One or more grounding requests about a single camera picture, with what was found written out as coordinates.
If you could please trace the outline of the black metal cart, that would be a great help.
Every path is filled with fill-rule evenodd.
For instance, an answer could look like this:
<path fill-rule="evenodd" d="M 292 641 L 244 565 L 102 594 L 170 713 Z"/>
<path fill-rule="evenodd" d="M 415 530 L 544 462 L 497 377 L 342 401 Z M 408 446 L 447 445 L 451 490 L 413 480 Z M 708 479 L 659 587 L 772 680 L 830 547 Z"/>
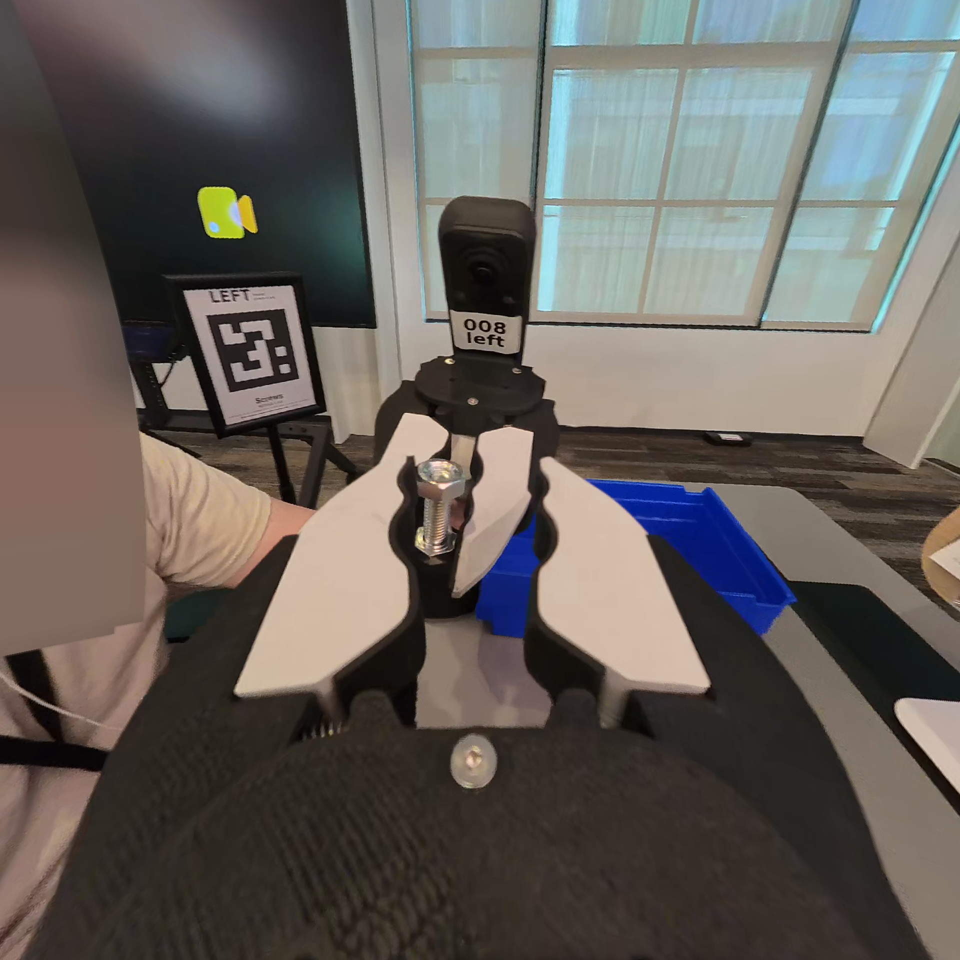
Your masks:
<path fill-rule="evenodd" d="M 179 450 L 195 459 L 202 454 L 180 442 L 167 438 L 166 434 L 198 434 L 217 439 L 212 416 L 207 411 L 176 410 L 168 406 L 153 364 L 145 361 L 128 361 L 134 386 L 139 392 L 140 405 L 137 420 L 140 432 L 154 438 L 169 448 Z M 240 437 L 260 438 L 267 441 L 271 462 L 278 484 L 280 499 L 297 506 L 314 509 L 319 505 L 322 482 L 327 465 L 332 465 L 344 477 L 346 485 L 353 484 L 366 469 L 341 451 L 334 441 L 332 418 L 329 414 L 294 414 L 292 418 L 270 426 L 243 427 L 229 440 Z M 306 443 L 309 453 L 299 487 L 295 487 L 289 462 L 283 448 L 284 441 Z"/>

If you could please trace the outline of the dark blue device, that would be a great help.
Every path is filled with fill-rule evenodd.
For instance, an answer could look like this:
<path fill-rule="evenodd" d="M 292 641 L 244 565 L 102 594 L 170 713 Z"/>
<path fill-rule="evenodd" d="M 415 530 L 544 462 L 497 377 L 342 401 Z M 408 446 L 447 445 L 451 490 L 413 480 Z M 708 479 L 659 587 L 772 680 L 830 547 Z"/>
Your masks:
<path fill-rule="evenodd" d="M 175 364 L 186 357 L 186 344 L 174 323 L 122 320 L 121 330 L 130 363 Z"/>

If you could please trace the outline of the steel hex bolt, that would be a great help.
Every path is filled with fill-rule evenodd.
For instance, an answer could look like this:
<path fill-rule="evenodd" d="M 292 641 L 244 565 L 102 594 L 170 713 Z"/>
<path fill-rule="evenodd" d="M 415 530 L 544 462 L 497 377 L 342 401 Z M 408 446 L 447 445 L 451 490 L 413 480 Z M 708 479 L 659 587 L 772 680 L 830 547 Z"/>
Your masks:
<path fill-rule="evenodd" d="M 416 467 L 416 491 L 422 501 L 421 526 L 442 537 L 451 529 L 452 504 L 466 492 L 462 467 L 447 459 L 433 458 Z"/>

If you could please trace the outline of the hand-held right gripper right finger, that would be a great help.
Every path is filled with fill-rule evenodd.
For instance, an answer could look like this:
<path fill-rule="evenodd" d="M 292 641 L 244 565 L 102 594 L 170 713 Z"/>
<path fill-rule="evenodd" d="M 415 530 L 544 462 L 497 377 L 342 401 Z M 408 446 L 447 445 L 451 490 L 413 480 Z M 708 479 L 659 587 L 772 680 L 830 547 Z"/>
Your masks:
<path fill-rule="evenodd" d="M 635 693 L 707 695 L 711 679 L 642 524 L 555 458 L 539 461 L 537 478 L 531 677 L 554 704 L 587 692 L 606 727 Z"/>

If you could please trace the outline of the large paned window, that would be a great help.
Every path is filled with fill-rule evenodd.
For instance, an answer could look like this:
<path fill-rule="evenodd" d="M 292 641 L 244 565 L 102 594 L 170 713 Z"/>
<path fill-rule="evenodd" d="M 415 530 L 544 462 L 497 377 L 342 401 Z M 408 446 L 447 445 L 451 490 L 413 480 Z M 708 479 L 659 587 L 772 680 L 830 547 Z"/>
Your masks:
<path fill-rule="evenodd" d="M 470 194 L 534 211 L 534 321 L 875 333 L 958 154 L 958 2 L 406 17 L 431 321 L 441 213 Z"/>

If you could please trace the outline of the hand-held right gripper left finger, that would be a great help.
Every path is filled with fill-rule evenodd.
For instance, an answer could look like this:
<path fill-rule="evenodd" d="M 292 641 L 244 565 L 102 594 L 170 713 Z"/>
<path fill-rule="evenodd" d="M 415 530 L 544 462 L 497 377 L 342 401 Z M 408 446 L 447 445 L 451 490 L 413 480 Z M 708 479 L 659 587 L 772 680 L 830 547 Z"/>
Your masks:
<path fill-rule="evenodd" d="M 415 517 L 415 455 L 385 454 L 300 530 L 236 680 L 242 700 L 312 695 L 343 722 L 379 690 L 413 723 L 426 628 L 405 534 Z"/>

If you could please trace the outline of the person in beige shirt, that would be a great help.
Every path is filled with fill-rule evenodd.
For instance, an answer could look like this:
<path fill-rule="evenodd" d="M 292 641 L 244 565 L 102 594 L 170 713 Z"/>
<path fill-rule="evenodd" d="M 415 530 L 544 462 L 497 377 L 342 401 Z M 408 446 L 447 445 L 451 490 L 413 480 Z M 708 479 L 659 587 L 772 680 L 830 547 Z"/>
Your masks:
<path fill-rule="evenodd" d="M 169 588 L 227 586 L 255 554 L 271 517 L 263 491 L 172 446 L 141 438 L 146 492 L 142 619 L 113 633 L 49 647 L 30 666 L 3 668 L 50 711 L 2 683 L 2 734 L 111 750 L 167 660 Z M 66 852 L 96 786 L 88 771 L 2 765 L 1 956 L 22 958 L 56 889 Z"/>

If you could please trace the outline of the large black screen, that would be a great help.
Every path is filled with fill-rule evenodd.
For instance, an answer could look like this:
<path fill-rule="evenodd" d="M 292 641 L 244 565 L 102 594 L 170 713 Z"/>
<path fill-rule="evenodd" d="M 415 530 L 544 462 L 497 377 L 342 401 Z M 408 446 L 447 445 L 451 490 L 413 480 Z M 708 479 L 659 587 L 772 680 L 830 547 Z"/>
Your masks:
<path fill-rule="evenodd" d="M 26 1 L 123 321 L 164 278 L 293 272 L 308 322 L 373 329 L 346 2 Z"/>

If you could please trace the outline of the black table mat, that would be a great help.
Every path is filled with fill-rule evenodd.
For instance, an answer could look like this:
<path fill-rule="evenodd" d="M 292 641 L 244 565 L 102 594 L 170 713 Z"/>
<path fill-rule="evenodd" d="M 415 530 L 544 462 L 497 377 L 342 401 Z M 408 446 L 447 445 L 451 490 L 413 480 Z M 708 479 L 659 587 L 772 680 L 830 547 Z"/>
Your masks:
<path fill-rule="evenodd" d="M 867 587 L 789 586 L 794 612 L 888 726 L 902 699 L 959 701 L 958 670 Z"/>

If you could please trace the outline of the wooden sheet holder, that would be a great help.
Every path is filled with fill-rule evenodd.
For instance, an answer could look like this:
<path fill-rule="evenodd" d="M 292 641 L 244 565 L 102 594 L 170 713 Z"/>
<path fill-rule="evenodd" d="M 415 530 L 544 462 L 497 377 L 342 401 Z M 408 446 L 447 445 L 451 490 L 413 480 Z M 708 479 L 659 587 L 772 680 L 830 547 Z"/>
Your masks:
<path fill-rule="evenodd" d="M 930 532 L 921 549 L 922 572 L 932 590 L 955 611 L 959 610 L 959 581 L 939 569 L 930 561 L 930 555 L 939 547 L 959 538 L 959 508 L 949 513 Z"/>

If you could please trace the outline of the framed marker sign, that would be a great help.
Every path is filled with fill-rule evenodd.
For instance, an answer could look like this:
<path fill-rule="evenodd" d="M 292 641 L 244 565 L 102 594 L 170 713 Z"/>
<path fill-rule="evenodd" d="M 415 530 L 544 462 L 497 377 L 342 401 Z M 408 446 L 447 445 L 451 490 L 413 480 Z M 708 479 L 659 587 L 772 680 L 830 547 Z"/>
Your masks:
<path fill-rule="evenodd" d="M 327 414 L 299 273 L 162 280 L 218 438 Z"/>

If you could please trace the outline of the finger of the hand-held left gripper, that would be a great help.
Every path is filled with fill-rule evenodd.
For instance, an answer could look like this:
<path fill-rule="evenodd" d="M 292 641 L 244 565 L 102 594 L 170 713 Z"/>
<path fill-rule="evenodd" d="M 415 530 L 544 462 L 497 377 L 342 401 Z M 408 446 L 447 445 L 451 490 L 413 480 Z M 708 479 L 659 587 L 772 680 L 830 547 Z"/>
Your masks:
<path fill-rule="evenodd" d="M 469 518 L 460 535 L 453 597 L 464 597 L 479 584 L 520 526 L 532 498 L 534 438 L 528 429 L 494 429 L 477 438 L 474 453 L 481 471 L 473 481 Z"/>
<path fill-rule="evenodd" d="M 450 431 L 425 414 L 402 414 L 373 473 L 384 483 L 398 484 L 409 462 L 416 467 L 450 444 Z"/>

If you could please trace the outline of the dark office chair seat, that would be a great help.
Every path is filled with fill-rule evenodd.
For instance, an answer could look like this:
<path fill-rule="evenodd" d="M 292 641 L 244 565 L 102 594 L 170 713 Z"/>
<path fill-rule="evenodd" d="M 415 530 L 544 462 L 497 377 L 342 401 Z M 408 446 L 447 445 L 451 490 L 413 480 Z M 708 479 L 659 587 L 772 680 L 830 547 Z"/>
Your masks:
<path fill-rule="evenodd" d="M 169 643 L 191 639 L 216 614 L 233 591 L 216 588 L 192 591 L 170 601 L 164 614 L 163 637 Z"/>

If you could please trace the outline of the blue parts bin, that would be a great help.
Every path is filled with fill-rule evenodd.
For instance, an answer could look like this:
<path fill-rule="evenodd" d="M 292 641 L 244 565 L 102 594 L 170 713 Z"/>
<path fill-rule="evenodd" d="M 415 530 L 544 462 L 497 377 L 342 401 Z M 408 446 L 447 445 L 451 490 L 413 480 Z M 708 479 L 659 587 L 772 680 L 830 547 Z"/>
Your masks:
<path fill-rule="evenodd" d="M 711 488 L 589 480 L 649 535 L 662 537 L 758 635 L 796 601 L 774 565 Z M 492 634 L 520 639 L 537 565 L 536 523 L 516 534 L 480 582 L 475 616 Z"/>

